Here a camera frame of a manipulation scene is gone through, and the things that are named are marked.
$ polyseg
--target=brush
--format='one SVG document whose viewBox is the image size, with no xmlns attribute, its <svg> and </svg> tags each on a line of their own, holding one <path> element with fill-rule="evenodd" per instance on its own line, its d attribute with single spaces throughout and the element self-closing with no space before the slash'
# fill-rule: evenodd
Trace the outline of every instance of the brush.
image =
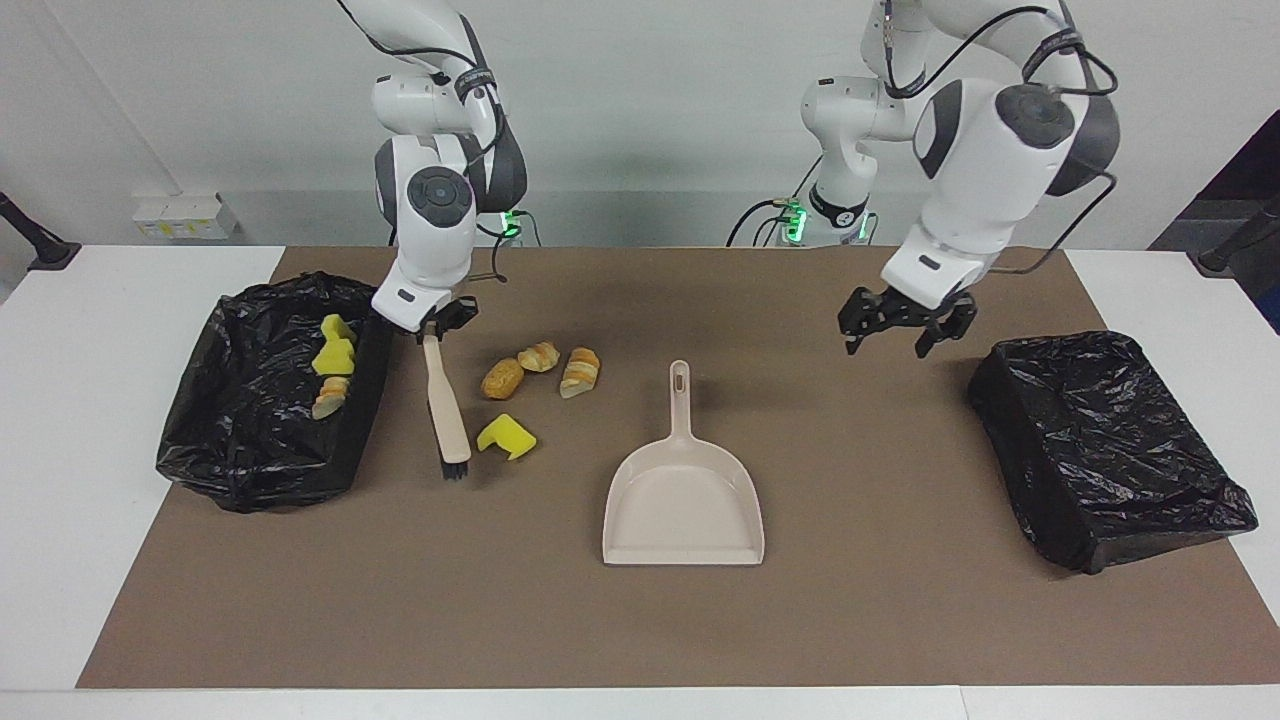
<svg viewBox="0 0 1280 720">
<path fill-rule="evenodd" d="M 422 337 L 422 355 L 426 357 L 426 404 L 435 425 L 435 439 L 440 446 L 440 470 L 447 480 L 461 480 L 467 477 L 467 462 L 471 460 L 471 441 L 467 428 L 462 424 L 462 411 L 453 386 L 444 374 L 444 360 L 440 357 L 440 340 L 428 332 Z"/>
</svg>

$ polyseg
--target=black trash bag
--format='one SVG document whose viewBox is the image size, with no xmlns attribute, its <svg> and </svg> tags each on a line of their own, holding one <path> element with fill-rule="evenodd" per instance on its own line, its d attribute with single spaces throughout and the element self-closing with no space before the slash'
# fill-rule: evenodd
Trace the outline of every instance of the black trash bag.
<svg viewBox="0 0 1280 720">
<path fill-rule="evenodd" d="M 165 421 L 156 469 L 224 510 L 324 502 L 351 488 L 381 401 L 392 328 L 372 287 L 324 273 L 223 297 L 209 316 Z M 347 402 L 311 419 L 323 379 L 320 323 L 358 336 Z"/>
<path fill-rule="evenodd" d="M 1087 574 L 1257 529 L 1231 482 L 1130 337 L 996 345 L 969 384 L 1023 533 Z"/>
</svg>

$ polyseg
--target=dustpan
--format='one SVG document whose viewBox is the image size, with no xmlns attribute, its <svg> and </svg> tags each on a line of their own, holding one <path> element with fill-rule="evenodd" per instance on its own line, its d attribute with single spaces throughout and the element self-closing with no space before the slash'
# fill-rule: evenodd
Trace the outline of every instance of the dustpan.
<svg viewBox="0 0 1280 720">
<path fill-rule="evenodd" d="M 671 365 L 671 436 L 632 452 L 604 509 L 607 565 L 759 565 L 760 501 L 746 468 L 694 437 L 689 364 Z"/>
</svg>

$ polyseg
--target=dustpan handle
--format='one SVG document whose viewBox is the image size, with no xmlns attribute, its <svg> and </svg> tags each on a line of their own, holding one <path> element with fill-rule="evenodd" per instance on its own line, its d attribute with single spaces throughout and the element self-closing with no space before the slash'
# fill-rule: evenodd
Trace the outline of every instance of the dustpan handle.
<svg viewBox="0 0 1280 720">
<path fill-rule="evenodd" d="M 689 409 L 690 380 L 689 363 L 676 360 L 671 364 L 671 437 L 694 437 Z"/>
</svg>

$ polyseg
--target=wall socket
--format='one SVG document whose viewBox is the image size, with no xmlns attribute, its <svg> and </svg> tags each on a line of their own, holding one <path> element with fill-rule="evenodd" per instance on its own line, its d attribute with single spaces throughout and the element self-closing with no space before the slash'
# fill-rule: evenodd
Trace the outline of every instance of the wall socket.
<svg viewBox="0 0 1280 720">
<path fill-rule="evenodd" d="M 179 195 L 138 199 L 133 224 L 151 240 L 227 240 L 237 219 L 216 195 Z"/>
</svg>

